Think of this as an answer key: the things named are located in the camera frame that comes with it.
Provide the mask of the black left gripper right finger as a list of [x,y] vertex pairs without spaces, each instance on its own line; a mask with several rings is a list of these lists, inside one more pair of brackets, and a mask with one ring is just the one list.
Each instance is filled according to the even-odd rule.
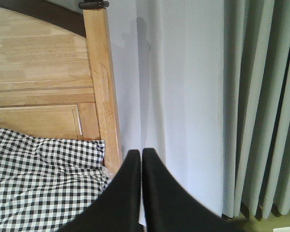
[[142,190],[149,232],[237,232],[194,199],[167,170],[155,149],[142,152]]

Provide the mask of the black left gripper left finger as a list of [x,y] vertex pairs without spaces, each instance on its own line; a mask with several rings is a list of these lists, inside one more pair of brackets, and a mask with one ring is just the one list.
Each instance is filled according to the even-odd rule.
[[140,152],[130,150],[105,191],[84,212],[59,231],[140,232],[140,198]]

